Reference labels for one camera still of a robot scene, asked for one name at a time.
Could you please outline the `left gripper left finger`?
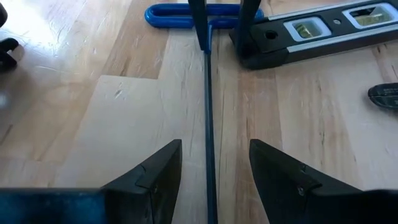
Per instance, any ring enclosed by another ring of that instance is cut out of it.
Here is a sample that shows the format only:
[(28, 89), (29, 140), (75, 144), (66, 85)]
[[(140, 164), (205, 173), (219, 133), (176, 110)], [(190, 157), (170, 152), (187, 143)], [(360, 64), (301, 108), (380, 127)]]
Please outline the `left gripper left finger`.
[(174, 139), (103, 186), (108, 223), (171, 223), (182, 176), (182, 141)]

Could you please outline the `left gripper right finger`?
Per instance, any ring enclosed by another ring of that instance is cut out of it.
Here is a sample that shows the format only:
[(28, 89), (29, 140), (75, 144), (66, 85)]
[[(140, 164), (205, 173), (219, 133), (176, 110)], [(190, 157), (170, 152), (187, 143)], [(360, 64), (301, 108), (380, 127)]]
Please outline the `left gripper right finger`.
[(270, 223), (353, 223), (350, 197), (362, 191), (259, 140), (249, 143), (252, 175)]

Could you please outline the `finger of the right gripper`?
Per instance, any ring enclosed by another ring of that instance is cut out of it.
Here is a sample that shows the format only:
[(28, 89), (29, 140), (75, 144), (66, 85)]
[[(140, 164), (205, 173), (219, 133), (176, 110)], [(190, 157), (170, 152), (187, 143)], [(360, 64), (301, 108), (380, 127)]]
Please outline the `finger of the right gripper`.
[(202, 51), (208, 52), (208, 20), (205, 0), (188, 0), (199, 45)]
[(240, 4), (238, 24), (234, 29), (234, 48), (237, 56), (248, 58), (258, 51), (251, 37), (251, 27), (256, 18), (261, 0), (243, 0)]

